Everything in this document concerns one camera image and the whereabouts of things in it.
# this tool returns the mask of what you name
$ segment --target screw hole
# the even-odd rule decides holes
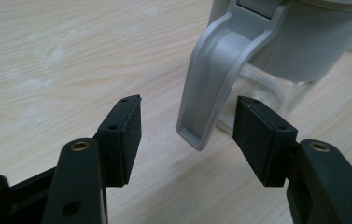
[[[111,125],[108,127],[109,130],[111,131],[116,131],[118,129],[118,126],[117,125]]]
[[[82,207],[82,203],[79,201],[73,201],[71,203],[68,203],[63,207],[63,211],[62,211],[63,215],[70,217],[75,213],[77,213],[81,207]]]
[[[324,145],[324,144],[321,144],[321,143],[318,143],[318,142],[314,142],[314,143],[311,143],[310,144],[310,147],[312,149],[315,149],[317,151],[322,151],[322,152],[329,152],[331,151],[331,149],[327,146],[327,145]]]
[[[82,151],[88,148],[90,144],[88,142],[77,142],[71,146],[71,150],[73,151]]]

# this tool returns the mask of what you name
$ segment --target white plastic object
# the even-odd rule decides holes
[[[346,0],[285,1],[262,12],[257,4],[238,6],[253,1],[232,0],[190,56],[176,129],[198,150],[247,62],[276,78],[309,83],[321,79],[352,44],[352,3]]]

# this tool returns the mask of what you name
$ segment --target light wood grain surface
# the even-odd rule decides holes
[[[143,138],[130,184],[109,189],[110,223],[291,223],[285,191],[264,188],[230,136],[197,152],[176,134],[200,1],[0,1],[0,175],[14,185],[92,137],[122,97],[141,94]],[[352,163],[352,53],[289,114]]]

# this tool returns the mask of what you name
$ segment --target table surface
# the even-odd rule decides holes
[[[198,152],[176,133],[190,53],[210,0],[0,1],[0,175],[10,185],[92,137],[112,106],[141,94],[143,137],[129,185],[108,189],[110,223],[291,223],[286,188],[266,189],[215,130]],[[299,140],[352,164],[352,53],[287,116]]]

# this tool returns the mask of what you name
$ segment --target gray plastic handle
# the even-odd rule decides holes
[[[243,66],[268,44],[286,18],[291,1],[268,19],[232,0],[228,12],[211,23],[190,56],[176,130],[198,150],[207,144]]]

